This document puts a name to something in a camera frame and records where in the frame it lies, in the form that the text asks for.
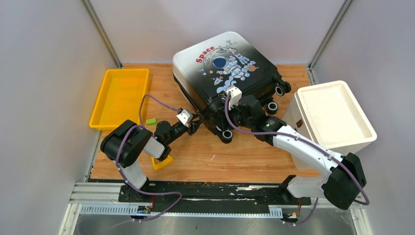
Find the space astronaut hardshell suitcase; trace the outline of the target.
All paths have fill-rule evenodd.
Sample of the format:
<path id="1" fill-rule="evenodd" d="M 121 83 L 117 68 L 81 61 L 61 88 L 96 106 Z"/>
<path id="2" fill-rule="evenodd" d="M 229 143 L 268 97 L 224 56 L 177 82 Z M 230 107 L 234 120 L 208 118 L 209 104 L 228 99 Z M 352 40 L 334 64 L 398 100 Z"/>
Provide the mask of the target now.
<path id="1" fill-rule="evenodd" d="M 261 118 L 277 112 L 274 95 L 291 91 L 277 67 L 233 31 L 177 52 L 172 62 L 173 77 L 183 96 L 223 143 L 233 138 L 233 127 L 224 112 L 228 88 L 235 86 L 243 97 L 254 96 L 253 110 Z"/>

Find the white drawer storage box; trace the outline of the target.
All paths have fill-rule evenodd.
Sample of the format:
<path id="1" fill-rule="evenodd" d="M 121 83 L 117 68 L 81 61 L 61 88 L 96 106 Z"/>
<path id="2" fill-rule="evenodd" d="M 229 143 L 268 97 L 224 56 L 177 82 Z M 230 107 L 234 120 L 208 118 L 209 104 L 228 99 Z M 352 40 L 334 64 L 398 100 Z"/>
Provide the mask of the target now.
<path id="1" fill-rule="evenodd" d="M 342 80 L 298 89 L 283 120 L 303 136 L 343 155 L 355 154 L 377 139 L 350 87 Z"/>

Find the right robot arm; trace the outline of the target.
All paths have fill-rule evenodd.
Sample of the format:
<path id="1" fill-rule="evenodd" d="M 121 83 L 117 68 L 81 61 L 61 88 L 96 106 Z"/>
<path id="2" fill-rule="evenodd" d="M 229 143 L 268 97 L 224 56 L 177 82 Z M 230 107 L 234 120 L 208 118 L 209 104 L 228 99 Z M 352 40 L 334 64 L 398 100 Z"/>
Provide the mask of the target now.
<path id="1" fill-rule="evenodd" d="M 283 203 L 290 205 L 299 197 L 324 197 L 342 210 L 349 209 L 352 203 L 370 204 L 364 191 L 366 177 L 357 155 L 344 155 L 313 142 L 283 120 L 267 116 L 262 108 L 257 108 L 258 104 L 252 95 L 239 97 L 228 92 L 224 110 L 230 126 L 298 156 L 320 173 L 317 178 L 288 177 L 287 186 L 279 191 Z"/>

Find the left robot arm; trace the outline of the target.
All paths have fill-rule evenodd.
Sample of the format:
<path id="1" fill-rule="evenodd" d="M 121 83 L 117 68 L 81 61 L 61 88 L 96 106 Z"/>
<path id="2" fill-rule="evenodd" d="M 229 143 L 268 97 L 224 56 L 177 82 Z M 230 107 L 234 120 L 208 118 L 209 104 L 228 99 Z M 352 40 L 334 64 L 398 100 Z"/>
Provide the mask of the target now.
<path id="1" fill-rule="evenodd" d="M 170 124 L 160 121 L 155 132 L 126 120 L 101 142 L 100 150 L 113 161 L 126 184 L 132 187 L 131 196 L 138 202 L 145 202 L 150 196 L 149 187 L 145 186 L 148 177 L 143 173 L 138 158 L 142 152 L 161 163 L 168 160 L 172 142 L 187 133 L 193 135 L 204 122 L 198 114 L 181 111 L 178 121 Z"/>

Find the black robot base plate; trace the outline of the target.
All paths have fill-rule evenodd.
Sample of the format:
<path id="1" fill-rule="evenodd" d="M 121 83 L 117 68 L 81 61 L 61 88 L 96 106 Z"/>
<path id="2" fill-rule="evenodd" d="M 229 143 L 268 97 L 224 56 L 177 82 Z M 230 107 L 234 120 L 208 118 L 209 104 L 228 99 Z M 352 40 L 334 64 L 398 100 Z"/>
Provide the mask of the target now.
<path id="1" fill-rule="evenodd" d="M 269 206 L 298 209 L 310 206 L 311 199 L 290 196 L 280 184 L 148 181 L 137 192 L 122 185 L 118 201 L 149 203 L 153 212 L 172 206 L 179 213 L 268 213 Z"/>

